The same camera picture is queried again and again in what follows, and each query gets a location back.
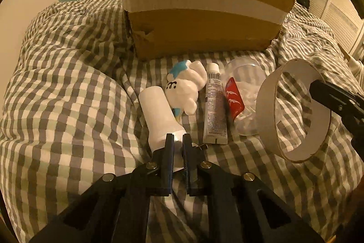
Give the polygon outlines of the white cream tube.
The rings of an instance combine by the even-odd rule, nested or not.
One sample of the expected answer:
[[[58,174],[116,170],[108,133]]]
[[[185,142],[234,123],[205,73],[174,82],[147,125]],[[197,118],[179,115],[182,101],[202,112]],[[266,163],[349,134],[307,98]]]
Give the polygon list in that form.
[[[207,83],[205,86],[204,144],[228,144],[228,132],[219,65],[207,64]]]

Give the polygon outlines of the white plastic bottle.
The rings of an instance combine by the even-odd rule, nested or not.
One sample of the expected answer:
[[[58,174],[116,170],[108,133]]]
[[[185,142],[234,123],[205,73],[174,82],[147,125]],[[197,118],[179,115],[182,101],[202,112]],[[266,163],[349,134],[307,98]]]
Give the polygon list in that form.
[[[141,91],[139,103],[149,131],[148,143],[151,151],[165,146],[167,134],[174,135],[173,171],[182,170],[184,163],[181,149],[186,130],[176,121],[164,90],[159,86],[147,87]]]

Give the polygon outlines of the clear cotton swab jar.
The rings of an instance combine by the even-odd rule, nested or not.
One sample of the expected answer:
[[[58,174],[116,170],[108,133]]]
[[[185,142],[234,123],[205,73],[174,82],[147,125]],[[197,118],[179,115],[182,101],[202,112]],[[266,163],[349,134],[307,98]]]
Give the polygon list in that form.
[[[240,135],[253,136],[258,133],[255,107],[265,78],[265,72],[258,62],[250,57],[235,58],[222,71],[222,86],[231,119]]]

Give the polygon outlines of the white blue plush toy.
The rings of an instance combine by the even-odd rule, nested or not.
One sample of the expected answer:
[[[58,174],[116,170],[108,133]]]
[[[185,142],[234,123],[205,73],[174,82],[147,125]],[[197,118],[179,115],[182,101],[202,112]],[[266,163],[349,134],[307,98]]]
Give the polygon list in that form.
[[[182,123],[183,113],[196,113],[199,91],[206,83],[207,72],[199,60],[183,60],[168,72],[165,96],[178,123]]]

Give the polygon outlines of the checkered bed sheet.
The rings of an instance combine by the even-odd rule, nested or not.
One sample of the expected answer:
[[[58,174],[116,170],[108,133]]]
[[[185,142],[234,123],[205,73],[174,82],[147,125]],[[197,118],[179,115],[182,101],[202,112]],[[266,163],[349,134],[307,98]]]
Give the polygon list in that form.
[[[132,172],[151,157],[139,93],[164,86],[179,61],[255,59],[267,76],[291,59],[312,63],[324,79],[363,94],[331,28],[295,4],[278,39],[263,52],[218,52],[141,62],[122,21],[121,0],[50,5],[28,27],[1,111],[1,192],[20,242],[28,242],[104,173]],[[287,148],[311,124],[309,95],[284,74],[278,136]],[[251,171],[328,240],[344,220],[345,202],[363,176],[352,136],[333,113],[320,151],[303,164],[267,152],[258,136],[240,136],[232,122],[228,145],[209,146],[207,159],[233,174]],[[183,176],[173,193],[152,198],[147,242],[204,242],[206,198],[189,197]]]

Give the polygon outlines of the white louvered wardrobe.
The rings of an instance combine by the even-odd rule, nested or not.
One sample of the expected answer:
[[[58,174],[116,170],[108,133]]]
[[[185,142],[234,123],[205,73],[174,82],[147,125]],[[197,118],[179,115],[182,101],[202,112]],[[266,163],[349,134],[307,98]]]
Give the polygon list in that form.
[[[331,27],[351,56],[363,59],[363,20],[351,0],[310,0],[309,11]]]

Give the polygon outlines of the brown cardboard box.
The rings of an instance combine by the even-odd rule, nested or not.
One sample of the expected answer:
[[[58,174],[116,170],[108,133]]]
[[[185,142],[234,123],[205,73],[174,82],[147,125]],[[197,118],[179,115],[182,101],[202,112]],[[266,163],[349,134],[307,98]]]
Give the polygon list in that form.
[[[262,51],[295,0],[122,0],[141,60],[200,52]]]

